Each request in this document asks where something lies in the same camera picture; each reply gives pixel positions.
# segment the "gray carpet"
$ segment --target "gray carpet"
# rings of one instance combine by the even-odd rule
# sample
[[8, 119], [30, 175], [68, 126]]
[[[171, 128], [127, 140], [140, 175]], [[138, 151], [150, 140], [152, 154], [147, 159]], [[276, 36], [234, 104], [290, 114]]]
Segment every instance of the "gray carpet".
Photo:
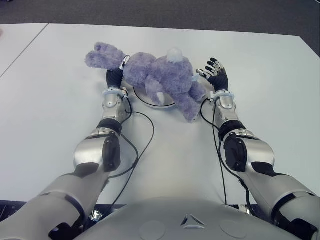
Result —
[[16, 23], [295, 35], [320, 55], [320, 4], [314, 0], [0, 0], [0, 24]]

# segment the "black cable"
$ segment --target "black cable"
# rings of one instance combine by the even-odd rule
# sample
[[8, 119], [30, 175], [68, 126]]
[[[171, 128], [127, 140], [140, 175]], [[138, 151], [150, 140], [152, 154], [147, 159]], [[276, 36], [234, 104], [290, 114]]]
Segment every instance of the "black cable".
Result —
[[[216, 108], [217, 108], [217, 104], [214, 105], [214, 111], [213, 111], [213, 122], [215, 120], [215, 115], [216, 115]], [[217, 146], [217, 139], [216, 139], [216, 133], [215, 133], [215, 129], [212, 127], [213, 129], [213, 138], [214, 138], [214, 145], [215, 145], [215, 149], [216, 149], [216, 152], [218, 154], [218, 158], [219, 158], [219, 162], [220, 164], [223, 165], [223, 167], [232, 175], [234, 176], [235, 178], [238, 179], [238, 181], [240, 182], [240, 184], [243, 186], [243, 188], [245, 189], [245, 199], [246, 199], [246, 204], [248, 206], [248, 209], [250, 211], [250, 213], [256, 217], [257, 215], [255, 214], [252, 206], [251, 206], [251, 203], [250, 203], [250, 192], [249, 192], [249, 189], [247, 187], [247, 185], [245, 184], [245, 182], [238, 176], [236, 175], [235, 173], [233, 173], [224, 163], [223, 159], [222, 159], [222, 156], [221, 156], [221, 144], [222, 144], [222, 141], [219, 140], [219, 148]]]
[[200, 115], [201, 115], [201, 117], [203, 118], [203, 120], [205, 120], [208, 124], [213, 125], [217, 130], [219, 130], [219, 128], [218, 128], [216, 125], [214, 125], [214, 122], [213, 122], [213, 123], [210, 122], [208, 119], [205, 118], [204, 114], [202, 113], [202, 108], [203, 108], [204, 104], [206, 103], [206, 101], [209, 101], [209, 99], [206, 98], [206, 99], [202, 102], [201, 107], [200, 107]]
[[[129, 183], [129, 181], [130, 181], [130, 179], [131, 179], [131, 177], [132, 177], [132, 174], [134, 173], [134, 171], [135, 171], [135, 169], [136, 169], [136, 167], [137, 167], [137, 165], [138, 165], [138, 163], [139, 163], [142, 155], [145, 153], [145, 151], [146, 151], [147, 148], [149, 147], [149, 145], [150, 145], [150, 143], [152, 142], [152, 140], [153, 140], [153, 138], [154, 138], [154, 135], [155, 135], [155, 125], [154, 125], [153, 121], [152, 121], [147, 115], [145, 115], [144, 113], [138, 112], [138, 111], [131, 111], [131, 114], [140, 114], [140, 115], [143, 115], [143, 116], [145, 116], [145, 117], [150, 121], [150, 123], [151, 123], [151, 125], [152, 125], [152, 136], [151, 136], [148, 144], [145, 146], [144, 150], [142, 151], [141, 155], [139, 156], [139, 154], [138, 154], [139, 157], [138, 157], [138, 159], [137, 159], [137, 162], [133, 164], [133, 166], [132, 166], [132, 171], [131, 171], [128, 179], [126, 180], [126, 182], [125, 182], [125, 184], [124, 184], [121, 192], [120, 192], [119, 195], [116, 197], [116, 199], [113, 201], [113, 203], [109, 206], [109, 208], [103, 213], [103, 217], [101, 218], [101, 220], [104, 219], [104, 218], [105, 218], [105, 215], [110, 212], [110, 210], [111, 210], [111, 209], [113, 208], [113, 206], [116, 204], [116, 202], [118, 201], [118, 199], [120, 198], [120, 196], [122, 195], [122, 193], [125, 191], [128, 183]], [[124, 135], [121, 135], [121, 136], [122, 136], [128, 143], [130, 142]]]
[[[217, 147], [217, 141], [216, 141], [216, 134], [215, 134], [215, 115], [216, 115], [216, 109], [217, 109], [217, 102], [215, 102], [214, 104], [214, 111], [213, 111], [213, 119], [212, 119], [212, 130], [213, 130], [213, 138], [214, 138], [214, 144], [215, 144], [215, 149], [216, 149], [216, 152], [218, 153], [218, 156], [219, 156], [219, 152], [218, 152], [218, 147]], [[228, 202], [227, 202], [227, 191], [226, 191], [226, 182], [225, 182], [225, 175], [224, 175], [224, 170], [222, 169], [222, 163], [220, 161], [220, 157], [219, 157], [219, 164], [220, 164], [220, 169], [221, 169], [221, 175], [222, 175], [222, 183], [223, 183], [223, 192], [224, 192], [224, 203], [225, 205], [228, 205]]]
[[130, 114], [129, 114], [129, 116], [128, 116], [125, 120], [123, 120], [123, 121], [121, 122], [121, 125], [124, 124], [124, 122], [127, 121], [127, 120], [128, 120], [129, 118], [131, 118], [131, 116], [132, 116], [132, 105], [131, 105], [131, 102], [130, 102], [129, 98], [127, 98], [127, 100], [128, 100], [129, 107], [130, 107]]

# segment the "plush toy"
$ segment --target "plush toy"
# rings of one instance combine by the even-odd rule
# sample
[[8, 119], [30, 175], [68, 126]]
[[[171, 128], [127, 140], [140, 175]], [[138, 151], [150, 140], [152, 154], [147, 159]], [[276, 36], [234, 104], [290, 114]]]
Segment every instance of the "plush toy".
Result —
[[[85, 62], [91, 68], [112, 70], [119, 67], [124, 57], [113, 45], [97, 42]], [[181, 50], [173, 48], [158, 59], [138, 52], [125, 65], [123, 77], [133, 87], [145, 89], [155, 104], [163, 104], [167, 93], [188, 122], [197, 118], [206, 91], [197, 82], [198, 75], [194, 76], [193, 67]]]

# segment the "round base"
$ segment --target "round base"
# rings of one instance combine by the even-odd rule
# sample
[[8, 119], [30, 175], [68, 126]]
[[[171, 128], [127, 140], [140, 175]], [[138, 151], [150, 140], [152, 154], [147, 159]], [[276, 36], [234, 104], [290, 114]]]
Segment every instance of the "round base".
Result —
[[148, 97], [147, 92], [143, 88], [133, 88], [133, 91], [138, 99], [140, 99], [147, 106], [154, 109], [167, 109], [175, 105], [173, 99], [166, 93], [164, 93], [164, 103], [162, 105], [155, 104], [150, 97]]

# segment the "white tabletop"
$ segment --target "white tabletop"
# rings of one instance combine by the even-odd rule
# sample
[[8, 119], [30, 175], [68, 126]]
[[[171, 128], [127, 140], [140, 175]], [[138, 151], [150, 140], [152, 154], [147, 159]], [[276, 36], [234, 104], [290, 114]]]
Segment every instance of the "white tabletop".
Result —
[[46, 25], [47, 23], [0, 25], [0, 76]]
[[[320, 195], [320, 59], [298, 36], [143, 27], [50, 24], [0, 78], [0, 199], [28, 201], [56, 177], [73, 172], [73, 151], [102, 116], [105, 71], [89, 68], [95, 42], [126, 54], [164, 56], [179, 47], [203, 68], [209, 57], [226, 67], [243, 124], [271, 145], [275, 171], [296, 177]], [[155, 110], [129, 91], [134, 110], [155, 124], [155, 137], [119, 204], [158, 196], [222, 201], [223, 188], [212, 128], [186, 123], [174, 107]], [[204, 114], [211, 119], [212, 108]], [[144, 148], [151, 127], [134, 115], [123, 133]], [[122, 165], [133, 150], [121, 139]], [[245, 191], [225, 173], [229, 204]], [[110, 180], [98, 203], [110, 204], [127, 176]]]

